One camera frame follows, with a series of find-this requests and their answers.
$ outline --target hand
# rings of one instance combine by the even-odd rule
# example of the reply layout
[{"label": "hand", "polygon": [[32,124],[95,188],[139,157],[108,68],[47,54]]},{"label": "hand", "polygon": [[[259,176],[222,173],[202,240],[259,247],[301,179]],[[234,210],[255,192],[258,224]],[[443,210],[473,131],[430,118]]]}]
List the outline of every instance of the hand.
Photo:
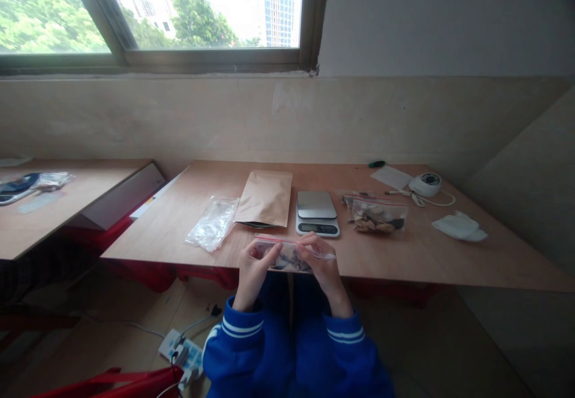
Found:
[{"label": "hand", "polygon": [[252,311],[253,304],[264,284],[265,274],[283,246],[281,242],[278,242],[263,258],[258,258],[257,244],[258,241],[254,240],[240,252],[240,283],[232,306],[237,311]]},{"label": "hand", "polygon": [[303,260],[310,265],[317,282],[328,298],[331,315],[336,318],[353,316],[352,303],[349,301],[345,287],[337,268],[337,259],[318,259],[306,246],[314,250],[335,255],[335,248],[321,239],[315,232],[302,236],[295,247]]}]

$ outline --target white stripe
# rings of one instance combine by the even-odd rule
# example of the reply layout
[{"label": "white stripe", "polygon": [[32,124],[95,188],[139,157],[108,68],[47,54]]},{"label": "white stripe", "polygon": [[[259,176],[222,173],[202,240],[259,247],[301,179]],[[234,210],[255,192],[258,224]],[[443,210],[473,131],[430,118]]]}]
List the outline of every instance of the white stripe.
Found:
[{"label": "white stripe", "polygon": [[262,325],[264,324],[264,321],[262,320],[262,322],[261,322],[259,325],[256,325],[256,326],[253,326],[253,327],[250,327],[250,328],[238,328],[237,326],[230,325],[230,323],[228,323],[228,322],[226,321],[226,317],[224,316],[224,317],[223,317],[223,324],[224,324],[224,326],[225,326],[228,330],[230,330],[230,331],[232,331],[232,332],[248,333],[248,332],[251,332],[251,331],[255,331],[257,328],[259,328],[260,326],[262,326]]},{"label": "white stripe", "polygon": [[205,347],[208,345],[208,341],[209,341],[210,339],[212,339],[212,338],[217,337],[217,332],[218,332],[221,328],[222,328],[222,326],[221,326],[220,324],[217,324],[217,325],[215,325],[215,326],[211,329],[210,333],[208,334],[208,338],[205,339],[204,349],[202,350],[202,358],[203,358],[204,355],[205,355]]},{"label": "white stripe", "polygon": [[358,343],[358,342],[360,342],[360,341],[363,341],[364,338],[365,338],[365,334],[363,334],[363,335],[361,336],[361,338],[356,339],[356,340],[353,340],[353,341],[337,340],[337,339],[333,338],[331,335],[330,335],[329,337],[330,337],[333,341],[335,341],[335,342],[340,342],[340,343],[342,343],[342,344],[355,344],[355,343]]},{"label": "white stripe", "polygon": [[247,334],[247,335],[237,335],[237,334],[231,333],[230,331],[228,331],[226,325],[223,326],[222,330],[223,330],[226,334],[228,334],[228,335],[230,335],[231,337],[234,337],[234,338],[248,338],[248,337],[250,337],[250,336],[252,336],[252,335],[255,335],[256,333],[260,332],[263,328],[264,328],[264,325],[262,324],[262,325],[259,327],[259,329],[257,329],[256,331],[254,331],[254,332],[252,332],[252,333],[250,333],[250,334]]},{"label": "white stripe", "polygon": [[346,333],[339,333],[339,332],[333,332],[331,330],[328,329],[328,333],[331,336],[337,337],[337,338],[356,338],[358,336],[360,336],[362,333],[364,332],[364,328],[361,327],[360,330],[358,330],[357,332],[354,332],[352,334],[346,334]]}]

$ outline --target plywood tabletop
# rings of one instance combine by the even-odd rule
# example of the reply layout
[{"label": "plywood tabletop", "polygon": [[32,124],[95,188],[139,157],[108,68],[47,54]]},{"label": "plywood tabletop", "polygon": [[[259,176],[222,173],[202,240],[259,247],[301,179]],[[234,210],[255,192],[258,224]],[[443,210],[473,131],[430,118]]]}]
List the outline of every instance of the plywood tabletop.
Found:
[{"label": "plywood tabletop", "polygon": [[149,159],[33,160],[16,167],[1,167],[0,178],[28,173],[67,171],[75,179],[61,190],[61,197],[32,212],[19,207],[35,195],[0,206],[0,259],[13,260],[66,223],[86,206],[142,168]]},{"label": "plywood tabletop", "polygon": [[[424,165],[394,167],[412,176],[429,171]],[[457,198],[457,202],[449,207],[427,205],[419,208],[407,197],[392,197],[396,201],[407,201],[410,208],[402,239],[356,232],[353,225],[346,223],[346,206],[340,203],[333,190],[372,190],[383,197],[384,191],[390,189],[370,177],[373,169],[360,165],[196,161],[103,257],[238,267],[239,251],[259,231],[237,224],[223,245],[213,253],[185,244],[184,238],[198,222],[210,197],[240,197],[252,170],[293,173],[287,228],[266,231],[282,238],[299,237],[295,231],[298,191],[332,193],[341,236],[329,242],[337,250],[343,276],[575,292],[574,278],[447,181],[444,181],[444,190]],[[432,227],[432,221],[453,214],[455,210],[479,222],[489,237],[479,243],[462,242]]]}]

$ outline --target person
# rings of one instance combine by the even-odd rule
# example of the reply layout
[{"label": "person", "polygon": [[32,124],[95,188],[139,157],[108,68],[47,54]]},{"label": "person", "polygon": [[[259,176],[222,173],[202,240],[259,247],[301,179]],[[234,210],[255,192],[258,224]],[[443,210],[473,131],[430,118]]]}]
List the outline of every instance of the person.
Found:
[{"label": "person", "polygon": [[340,278],[335,254],[315,233],[296,243],[313,271],[268,272],[282,244],[258,258],[256,241],[240,253],[240,282],[204,347],[209,397],[393,397],[390,377],[364,332]]}]

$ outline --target wall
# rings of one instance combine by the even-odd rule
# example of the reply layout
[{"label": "wall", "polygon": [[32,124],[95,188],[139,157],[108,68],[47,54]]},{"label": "wall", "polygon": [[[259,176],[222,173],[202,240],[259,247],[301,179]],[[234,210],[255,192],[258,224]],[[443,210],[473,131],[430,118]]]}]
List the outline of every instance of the wall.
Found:
[{"label": "wall", "polygon": [[462,184],[562,79],[4,80],[0,155],[427,163]]},{"label": "wall", "polygon": [[573,0],[328,0],[321,76],[568,76]]},{"label": "wall", "polygon": [[[575,275],[575,88],[477,172],[465,190]],[[575,396],[575,295],[461,288],[535,395]]]}]

